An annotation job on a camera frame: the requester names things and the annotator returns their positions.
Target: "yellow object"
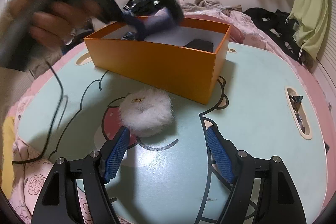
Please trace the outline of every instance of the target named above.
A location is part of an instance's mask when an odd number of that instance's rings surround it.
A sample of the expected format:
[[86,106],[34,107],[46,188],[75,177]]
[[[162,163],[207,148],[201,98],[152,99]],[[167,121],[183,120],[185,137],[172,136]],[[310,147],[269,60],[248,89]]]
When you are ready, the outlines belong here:
[[13,143],[15,141],[14,117],[7,117],[2,125],[3,137],[3,165],[1,189],[7,199],[11,197],[14,171],[13,171]]
[[296,43],[313,59],[316,59],[326,34],[329,19],[328,5],[328,0],[295,0],[289,15],[289,18],[295,18],[300,23],[293,36]]
[[207,104],[222,70],[231,26],[185,18],[181,26],[222,33],[214,52],[146,41],[104,38],[126,24],[113,23],[86,37],[95,66]]

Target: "pink cartoon cheek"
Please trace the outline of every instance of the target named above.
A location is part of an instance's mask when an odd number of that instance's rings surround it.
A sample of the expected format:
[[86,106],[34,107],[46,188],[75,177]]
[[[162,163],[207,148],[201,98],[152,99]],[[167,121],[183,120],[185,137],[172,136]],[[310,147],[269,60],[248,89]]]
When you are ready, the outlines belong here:
[[[119,107],[108,108],[104,117],[103,128],[109,140],[114,138],[121,126],[122,123],[119,115]],[[131,134],[129,145],[134,144],[136,141],[136,136]]]

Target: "human hand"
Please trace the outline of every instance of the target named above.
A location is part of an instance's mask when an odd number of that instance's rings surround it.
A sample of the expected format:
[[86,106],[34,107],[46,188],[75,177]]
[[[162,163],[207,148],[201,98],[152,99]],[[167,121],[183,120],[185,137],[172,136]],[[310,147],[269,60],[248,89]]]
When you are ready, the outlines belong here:
[[[13,0],[10,12],[15,18],[29,6],[32,0]],[[71,41],[72,30],[80,28],[91,16],[98,16],[101,12],[99,5],[93,0],[84,0],[81,7],[73,7],[64,2],[54,2],[51,13],[35,12],[30,26],[30,35],[40,44],[57,49],[64,43]]]

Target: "orange object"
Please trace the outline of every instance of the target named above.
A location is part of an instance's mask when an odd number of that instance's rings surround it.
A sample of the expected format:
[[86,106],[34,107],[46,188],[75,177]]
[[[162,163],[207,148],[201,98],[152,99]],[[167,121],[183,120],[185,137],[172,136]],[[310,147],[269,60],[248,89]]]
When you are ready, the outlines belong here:
[[95,66],[202,104],[208,103],[226,58],[230,25],[194,18],[185,18],[181,23],[182,27],[222,33],[214,52],[104,38],[125,25],[112,23],[84,39]]

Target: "fluffy scrunchie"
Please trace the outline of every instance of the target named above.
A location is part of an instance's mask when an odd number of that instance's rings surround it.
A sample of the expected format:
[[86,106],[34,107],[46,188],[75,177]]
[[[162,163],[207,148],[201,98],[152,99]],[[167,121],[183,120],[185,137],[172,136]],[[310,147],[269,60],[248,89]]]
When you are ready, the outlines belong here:
[[173,120],[168,93],[155,88],[129,94],[119,111],[123,125],[139,137],[153,136]]

